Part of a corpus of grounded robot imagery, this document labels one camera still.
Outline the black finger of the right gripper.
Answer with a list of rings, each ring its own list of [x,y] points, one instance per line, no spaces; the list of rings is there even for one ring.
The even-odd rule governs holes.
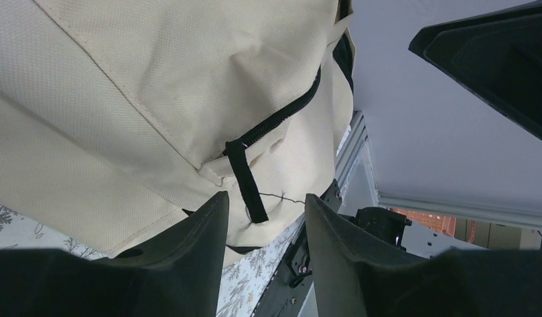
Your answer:
[[[542,140],[542,1],[424,27],[409,51]]]

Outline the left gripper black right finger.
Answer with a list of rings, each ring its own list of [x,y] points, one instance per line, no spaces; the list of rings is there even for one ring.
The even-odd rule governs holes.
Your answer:
[[[313,194],[305,220],[320,316],[542,316],[542,250],[452,248],[425,259]]]

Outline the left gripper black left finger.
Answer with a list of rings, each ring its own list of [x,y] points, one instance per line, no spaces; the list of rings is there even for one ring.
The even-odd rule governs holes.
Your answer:
[[[0,316],[214,316],[228,208],[218,192],[113,259],[0,250]]]

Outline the beige canvas student bag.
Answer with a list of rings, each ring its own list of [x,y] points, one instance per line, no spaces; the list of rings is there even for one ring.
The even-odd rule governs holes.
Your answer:
[[[224,264],[335,177],[350,1],[0,1],[0,228],[110,258],[230,197]]]

